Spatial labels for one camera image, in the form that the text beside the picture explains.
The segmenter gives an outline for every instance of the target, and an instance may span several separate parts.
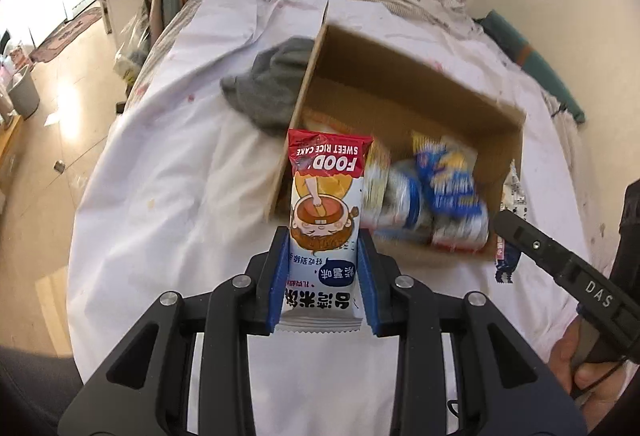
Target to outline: beige floor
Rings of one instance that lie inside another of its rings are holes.
[[[101,21],[33,79],[38,111],[25,122],[24,152],[0,219],[0,344],[57,355],[71,346],[66,266],[74,215],[124,99],[115,48]],[[53,169],[66,164],[64,174]]]

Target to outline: gray trash bin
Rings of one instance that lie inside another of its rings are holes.
[[[27,119],[38,109],[40,103],[40,95],[31,78],[29,67],[23,66],[14,75],[12,83],[9,89],[9,98],[14,103],[15,110]]]

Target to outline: green rolled mat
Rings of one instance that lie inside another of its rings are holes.
[[[577,124],[584,123],[584,111],[558,77],[558,74],[503,16],[495,10],[491,10],[484,19],[479,19],[478,23],[482,25],[484,32],[495,41],[507,57],[518,64],[525,73],[531,75],[561,104],[566,105]]]

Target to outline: brown rug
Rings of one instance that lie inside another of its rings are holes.
[[[84,10],[72,21],[60,26],[49,35],[40,47],[31,52],[34,62],[49,62],[69,46],[84,30],[102,18],[102,10],[92,7]]]

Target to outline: human hand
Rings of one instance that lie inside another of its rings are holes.
[[[583,364],[577,369],[575,376],[572,376],[571,358],[578,348],[579,337],[580,317],[576,317],[568,325],[562,338],[554,344],[549,356],[548,366],[567,393],[571,392],[574,381],[580,389],[585,389],[616,365],[615,362]],[[589,431],[596,427],[611,410],[624,383],[625,370],[619,368],[590,391],[589,398],[582,406],[582,414]]]

